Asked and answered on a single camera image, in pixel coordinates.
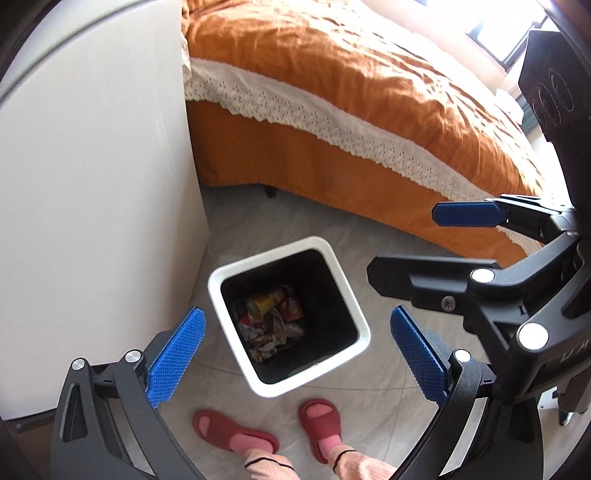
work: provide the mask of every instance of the pink sock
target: pink sock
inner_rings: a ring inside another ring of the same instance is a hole
[[[201,435],[205,437],[209,429],[209,418],[201,417],[199,419],[199,431]],[[238,433],[230,439],[230,450],[243,455],[248,450],[258,448],[268,453],[273,453],[273,445],[267,440],[260,439],[258,437],[251,437],[250,435],[244,435]]]
[[[317,403],[316,405],[311,405],[306,409],[306,416],[309,419],[317,419],[318,417],[326,415],[331,411],[332,408],[328,405],[325,405],[323,403]],[[338,447],[339,445],[343,445],[343,439],[340,437],[340,435],[333,435],[331,437],[319,440],[318,442],[318,446],[320,447],[322,456],[326,459],[328,459],[329,457],[329,452],[333,448]]]

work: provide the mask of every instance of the textured blue pad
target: textured blue pad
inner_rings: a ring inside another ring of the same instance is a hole
[[[177,327],[148,371],[146,395],[154,408],[173,396],[204,335],[205,314],[195,308]]]
[[[447,368],[402,305],[392,310],[390,332],[425,398],[440,407],[445,405],[449,397]]]
[[[441,202],[431,216],[439,226],[496,226],[507,220],[507,212],[495,202]]]

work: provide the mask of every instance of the pink pants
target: pink pants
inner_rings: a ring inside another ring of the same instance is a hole
[[[347,445],[333,448],[328,460],[329,466],[341,480],[389,480],[396,471],[393,466],[362,455]],[[263,450],[248,450],[244,466],[253,480],[300,479],[287,458]]]

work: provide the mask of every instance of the white lace trim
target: white lace trim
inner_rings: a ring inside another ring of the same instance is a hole
[[[371,125],[326,100],[278,80],[211,60],[191,58],[185,99],[218,103],[234,115],[288,125],[356,157],[373,160],[455,202],[491,197],[432,153]],[[498,227],[527,255],[539,244]]]

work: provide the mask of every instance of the red slipper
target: red slipper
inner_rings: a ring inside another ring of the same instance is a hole
[[[201,417],[209,418],[209,428],[207,429],[207,435],[205,435],[205,437],[199,430],[199,419]],[[277,453],[279,450],[279,440],[277,440],[277,437],[274,435],[263,432],[262,430],[247,429],[217,411],[198,411],[193,417],[193,428],[195,432],[197,432],[197,435],[203,440],[211,443],[214,447],[221,448],[222,450],[232,451],[230,450],[230,439],[238,433],[266,440],[273,446],[273,453]]]
[[[311,419],[306,415],[306,410],[308,410],[308,407],[318,404],[328,405],[332,408],[332,411],[326,415]],[[317,398],[315,400],[308,400],[306,403],[302,404],[298,416],[300,418],[301,426],[304,427],[304,430],[310,439],[310,446],[312,447],[314,457],[320,463],[328,463],[328,459],[324,458],[320,451],[318,441],[327,439],[333,435],[341,435],[340,414],[338,409],[328,400]]]

